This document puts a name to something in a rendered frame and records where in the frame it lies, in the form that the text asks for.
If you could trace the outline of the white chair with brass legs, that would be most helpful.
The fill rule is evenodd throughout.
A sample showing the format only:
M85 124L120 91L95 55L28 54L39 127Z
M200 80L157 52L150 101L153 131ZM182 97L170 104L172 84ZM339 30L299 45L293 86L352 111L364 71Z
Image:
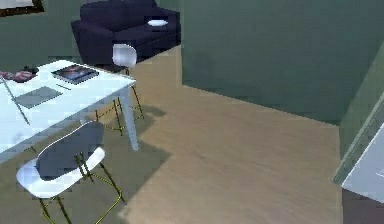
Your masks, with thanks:
M48 212L48 206L53 201L59 205L67 224L73 224L60 195L80 180L94 181L98 178L117 192L114 203L95 224L100 224L119 202L126 202L121 188L103 164L103 135L104 126L100 122L88 121L49 144L17 171L17 182L39 200L43 216L49 224L56 224Z
M137 52L134 47L128 44L114 44L112 48L112 61L116 66L124 68L123 75L130 78L130 69L134 68L137 63ZM120 98L113 100L113 107L107 112L113 111L117 119L117 127L111 127L111 130L118 130L123 135L124 127L120 122L119 113L122 112L122 103Z

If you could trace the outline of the white dining table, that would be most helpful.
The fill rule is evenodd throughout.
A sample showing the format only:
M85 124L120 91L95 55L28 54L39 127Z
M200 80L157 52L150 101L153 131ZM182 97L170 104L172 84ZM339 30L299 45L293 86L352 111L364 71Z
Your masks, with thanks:
M55 61L39 68L32 80L17 84L7 81L14 96L20 96L43 86L61 92L61 95L31 109L21 107L30 122L24 121L11 100L5 85L0 84L0 164L22 153L30 146L66 128L75 121L120 98L126 123L126 133L133 150L138 150L138 140L131 108L130 89L136 81L123 75L100 71L99 75L78 85L56 79L52 73L70 66L66 60ZM71 88L66 90L60 84Z

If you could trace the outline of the dark navy sofa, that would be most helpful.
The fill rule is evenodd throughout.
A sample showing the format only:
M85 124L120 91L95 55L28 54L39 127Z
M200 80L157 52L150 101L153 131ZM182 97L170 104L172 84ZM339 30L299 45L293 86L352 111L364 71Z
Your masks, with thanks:
M150 20L168 24L153 27ZM155 0L105 0L80 7L80 19L71 22L82 62L112 66L114 44L135 48L138 62L181 44L180 13L161 8Z

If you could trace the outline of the dark book with picture cover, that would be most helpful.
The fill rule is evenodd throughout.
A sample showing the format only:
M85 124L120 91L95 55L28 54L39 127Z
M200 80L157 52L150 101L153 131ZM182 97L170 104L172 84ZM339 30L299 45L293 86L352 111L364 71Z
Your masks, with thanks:
M81 65L71 65L52 73L54 78L77 85L99 75L99 72Z

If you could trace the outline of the grey flat tablet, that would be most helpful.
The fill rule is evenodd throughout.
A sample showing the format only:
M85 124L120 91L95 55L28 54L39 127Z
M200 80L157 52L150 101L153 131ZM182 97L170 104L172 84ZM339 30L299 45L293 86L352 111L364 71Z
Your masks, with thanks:
M16 102L27 109L31 109L60 95L61 92L43 86L23 95L17 96Z

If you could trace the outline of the dark red lumpy object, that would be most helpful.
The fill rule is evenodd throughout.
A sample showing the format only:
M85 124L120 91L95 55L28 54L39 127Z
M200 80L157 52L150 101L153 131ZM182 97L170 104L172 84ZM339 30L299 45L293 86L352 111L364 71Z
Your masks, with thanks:
M14 81L17 83L24 83L33 79L35 77L35 74L28 71L19 71L17 73L0 71L0 77L4 78L5 80Z

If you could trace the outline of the long thin grey rod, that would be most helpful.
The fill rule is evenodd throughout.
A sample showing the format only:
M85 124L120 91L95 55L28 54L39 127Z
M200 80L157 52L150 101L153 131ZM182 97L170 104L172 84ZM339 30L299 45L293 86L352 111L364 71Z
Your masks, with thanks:
M10 95L11 97L11 100L13 101L13 103L16 105L16 107L18 108L20 114L22 115L24 121L30 126L30 122L28 120L28 118L26 117L26 115L24 114L23 110L21 109L21 106L16 102L16 97L13 95L11 89L9 88L7 82L5 81L4 77L2 75L0 75L0 80L2 81L2 83L5 85L5 88L8 92L8 94Z

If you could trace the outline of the dark framed wall picture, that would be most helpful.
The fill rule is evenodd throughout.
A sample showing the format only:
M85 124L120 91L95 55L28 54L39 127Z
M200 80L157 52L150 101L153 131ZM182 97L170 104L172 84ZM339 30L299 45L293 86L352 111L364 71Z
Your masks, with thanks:
M41 0L0 0L0 17L44 12Z

